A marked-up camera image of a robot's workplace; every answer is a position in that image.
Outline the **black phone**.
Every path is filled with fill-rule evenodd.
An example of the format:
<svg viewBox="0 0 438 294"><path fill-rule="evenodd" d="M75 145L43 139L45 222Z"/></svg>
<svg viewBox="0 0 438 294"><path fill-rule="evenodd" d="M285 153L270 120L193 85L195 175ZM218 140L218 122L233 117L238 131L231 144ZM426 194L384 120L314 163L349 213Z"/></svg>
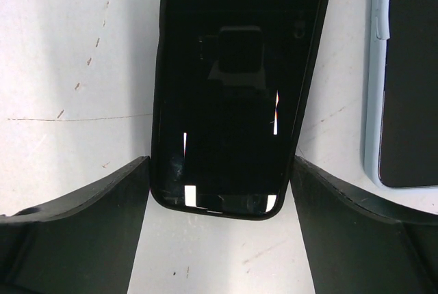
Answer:
<svg viewBox="0 0 438 294"><path fill-rule="evenodd" d="M160 0L151 194L265 220L283 206L329 0Z"/></svg>

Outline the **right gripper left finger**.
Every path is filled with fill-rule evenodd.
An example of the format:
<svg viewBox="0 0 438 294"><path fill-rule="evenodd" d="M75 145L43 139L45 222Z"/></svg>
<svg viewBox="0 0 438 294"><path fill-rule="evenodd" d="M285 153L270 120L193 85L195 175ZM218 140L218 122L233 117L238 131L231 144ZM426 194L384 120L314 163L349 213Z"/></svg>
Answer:
<svg viewBox="0 0 438 294"><path fill-rule="evenodd" d="M2 293L126 293L149 196L149 158L1 216Z"/></svg>

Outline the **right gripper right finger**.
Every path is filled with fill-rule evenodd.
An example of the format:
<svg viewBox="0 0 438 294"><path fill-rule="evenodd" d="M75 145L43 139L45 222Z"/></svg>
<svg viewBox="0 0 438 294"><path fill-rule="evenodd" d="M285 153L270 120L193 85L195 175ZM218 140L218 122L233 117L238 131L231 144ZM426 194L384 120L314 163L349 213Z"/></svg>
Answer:
<svg viewBox="0 0 438 294"><path fill-rule="evenodd" d="M296 157L290 182L316 293L436 293L437 216Z"/></svg>

